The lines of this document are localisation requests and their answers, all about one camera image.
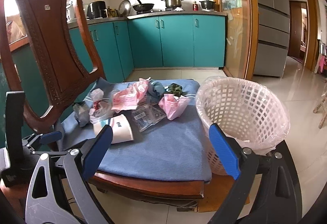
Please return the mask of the pink printed plastic bag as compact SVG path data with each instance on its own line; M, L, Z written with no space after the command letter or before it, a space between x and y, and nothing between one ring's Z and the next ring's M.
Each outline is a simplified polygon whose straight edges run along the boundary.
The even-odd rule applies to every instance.
M135 110L147 93L149 81L150 78L140 78L138 82L129 85L126 89L114 93L111 109L116 113L123 110Z

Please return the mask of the green crumpled wrapper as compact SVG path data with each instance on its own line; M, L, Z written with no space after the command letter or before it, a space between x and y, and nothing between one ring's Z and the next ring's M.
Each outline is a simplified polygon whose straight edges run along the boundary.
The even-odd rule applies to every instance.
M173 94L176 97L180 97L185 95L186 93L183 91L182 86L176 83L170 84L167 88L165 88L166 94Z

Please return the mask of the tied clear plastic bag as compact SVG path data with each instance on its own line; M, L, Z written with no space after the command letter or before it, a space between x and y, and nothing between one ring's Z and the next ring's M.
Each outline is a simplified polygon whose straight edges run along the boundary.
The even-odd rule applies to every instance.
M90 97L93 102L89 110L91 124L96 124L113 117L112 103L108 98L104 97L104 91L102 89L97 88L93 90Z

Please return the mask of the white paper cup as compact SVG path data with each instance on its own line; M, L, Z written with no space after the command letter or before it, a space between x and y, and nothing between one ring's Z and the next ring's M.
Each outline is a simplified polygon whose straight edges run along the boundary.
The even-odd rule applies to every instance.
M105 125L111 126L113 130L112 144L134 140L130 123L123 114L95 123L93 125L95 135L99 134Z

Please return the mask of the glass sliding door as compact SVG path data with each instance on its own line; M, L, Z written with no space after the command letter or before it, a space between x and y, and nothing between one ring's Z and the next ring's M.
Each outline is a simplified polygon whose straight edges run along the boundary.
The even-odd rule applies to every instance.
M227 15L224 72L251 80L257 55L258 0L214 0L216 10Z

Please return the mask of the teal kitchen cabinets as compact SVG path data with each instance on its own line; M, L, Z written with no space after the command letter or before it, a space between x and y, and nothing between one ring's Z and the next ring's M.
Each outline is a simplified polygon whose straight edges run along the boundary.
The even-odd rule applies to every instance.
M139 68L223 68L225 23L225 16L186 13L98 22L89 25L89 31L107 81L119 83ZM92 71L78 28L69 33L82 65ZM26 44L14 50L12 58L31 108L42 116L49 103L32 48Z

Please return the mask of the dark wooden chair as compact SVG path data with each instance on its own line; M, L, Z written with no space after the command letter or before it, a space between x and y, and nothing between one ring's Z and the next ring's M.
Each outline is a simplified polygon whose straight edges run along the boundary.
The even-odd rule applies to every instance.
M38 116L24 104L24 120L36 133L47 133L65 109L97 79L105 76L103 64L88 30L82 0L73 0L79 31L93 69L87 71L73 47L65 19L66 0L16 0L38 64L49 108ZM204 197L203 181L156 181L98 171L91 184L133 200L192 208Z

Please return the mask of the steel pot lid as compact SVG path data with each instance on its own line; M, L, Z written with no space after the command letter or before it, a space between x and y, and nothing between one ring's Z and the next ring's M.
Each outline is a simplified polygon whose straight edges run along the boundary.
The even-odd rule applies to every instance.
M123 0L118 7L118 16L127 17L131 12L132 5L129 0Z

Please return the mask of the small red bottle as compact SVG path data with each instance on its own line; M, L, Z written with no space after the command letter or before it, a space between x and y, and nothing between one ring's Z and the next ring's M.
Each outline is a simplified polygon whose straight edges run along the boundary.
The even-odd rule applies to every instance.
M193 11L198 11L198 4L196 1L193 1Z

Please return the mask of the light blue mesh cloth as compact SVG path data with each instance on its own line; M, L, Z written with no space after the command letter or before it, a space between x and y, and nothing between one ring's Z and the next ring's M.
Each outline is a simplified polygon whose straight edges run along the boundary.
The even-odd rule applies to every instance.
M150 104L157 104L165 93L165 88L161 82L155 81L153 79L149 80L148 90L147 90L147 101Z

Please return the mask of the clear plastic packaging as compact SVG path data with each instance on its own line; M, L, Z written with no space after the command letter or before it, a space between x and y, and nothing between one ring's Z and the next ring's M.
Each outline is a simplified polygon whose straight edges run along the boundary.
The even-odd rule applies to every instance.
M135 110L131 111L131 116L139 132L145 131L166 118L166 114L162 110L149 104L138 106Z

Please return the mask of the blue seat cushion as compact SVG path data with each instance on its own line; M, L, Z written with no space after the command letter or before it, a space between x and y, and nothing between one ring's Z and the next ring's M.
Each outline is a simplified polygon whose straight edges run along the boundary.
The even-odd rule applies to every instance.
M147 180L209 182L212 172L205 151L205 131L195 107L199 83L193 79L160 82L182 86L190 98L182 115L172 121L164 118L140 132L130 111L124 111L134 140L110 145L97 170Z

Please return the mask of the steel stock pot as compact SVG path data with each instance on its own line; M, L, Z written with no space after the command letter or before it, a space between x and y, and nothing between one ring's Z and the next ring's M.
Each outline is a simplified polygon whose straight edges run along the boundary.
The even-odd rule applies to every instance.
M165 7L167 9L176 9L182 6L182 1L184 0L161 0L165 2Z

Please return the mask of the black casserole pot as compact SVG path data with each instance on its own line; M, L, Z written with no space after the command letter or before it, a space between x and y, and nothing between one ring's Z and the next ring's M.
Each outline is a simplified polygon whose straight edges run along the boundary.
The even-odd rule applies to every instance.
M216 2L215 1L203 0L203 1L200 1L200 4L201 4L201 8L204 11L215 11L216 10Z

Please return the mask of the black wok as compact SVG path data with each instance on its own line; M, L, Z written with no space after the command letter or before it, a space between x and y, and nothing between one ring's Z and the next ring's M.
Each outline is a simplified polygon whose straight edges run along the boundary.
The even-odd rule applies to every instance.
M142 3L140 0L137 0L138 4L133 5L132 8L136 11L137 14L151 12L154 4L153 3Z

